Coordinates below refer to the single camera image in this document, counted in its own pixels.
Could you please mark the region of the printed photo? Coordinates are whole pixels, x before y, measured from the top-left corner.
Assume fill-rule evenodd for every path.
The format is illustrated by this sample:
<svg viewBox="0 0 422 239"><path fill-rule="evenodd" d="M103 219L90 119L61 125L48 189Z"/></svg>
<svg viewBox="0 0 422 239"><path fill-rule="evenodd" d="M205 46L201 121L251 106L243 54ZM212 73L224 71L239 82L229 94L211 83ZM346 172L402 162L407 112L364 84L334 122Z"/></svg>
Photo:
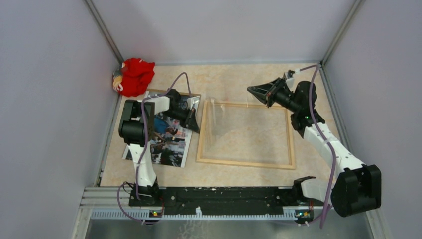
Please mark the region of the printed photo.
<svg viewBox="0 0 422 239"><path fill-rule="evenodd" d="M165 91L150 90L146 92L148 97L165 94L167 94ZM180 94L187 97L199 96L190 96L187 93ZM148 122L148 147L152 163L183 168L186 164L188 148L194 132L183 129L177 134L156 134L155 110L152 109L152 105L149 102L143 104L141 100L125 101L119 123L119 136L127 146L138 144L144 147L146 131L144 129L142 110L145 110Z"/></svg>

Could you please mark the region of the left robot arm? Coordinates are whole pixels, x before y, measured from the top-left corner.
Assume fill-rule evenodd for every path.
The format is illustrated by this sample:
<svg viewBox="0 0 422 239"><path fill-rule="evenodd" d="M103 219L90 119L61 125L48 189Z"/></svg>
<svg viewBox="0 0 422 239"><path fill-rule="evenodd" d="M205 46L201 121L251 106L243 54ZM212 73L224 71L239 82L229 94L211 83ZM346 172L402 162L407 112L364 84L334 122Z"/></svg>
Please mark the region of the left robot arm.
<svg viewBox="0 0 422 239"><path fill-rule="evenodd" d="M153 163L182 166L196 121L199 95L183 95L175 89L149 91L142 100L126 100L118 127L135 169L132 196L153 206L159 201Z"/></svg>

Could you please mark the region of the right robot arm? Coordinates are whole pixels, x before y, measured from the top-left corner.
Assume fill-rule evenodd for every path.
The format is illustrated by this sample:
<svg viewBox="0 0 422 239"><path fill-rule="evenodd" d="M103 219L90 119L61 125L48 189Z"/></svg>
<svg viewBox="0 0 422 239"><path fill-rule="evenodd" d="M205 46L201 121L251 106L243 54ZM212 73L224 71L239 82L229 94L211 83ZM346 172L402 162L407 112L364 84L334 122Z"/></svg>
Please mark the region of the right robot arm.
<svg viewBox="0 0 422 239"><path fill-rule="evenodd" d="M291 91L286 80L276 80L247 91L270 108L275 103L291 111L293 129L331 167L333 182L322 185L322 199L329 193L329 204L341 217L378 209L382 204L382 173L375 165L367 165L355 157L330 131L315 109L317 99L313 82L301 81Z"/></svg>

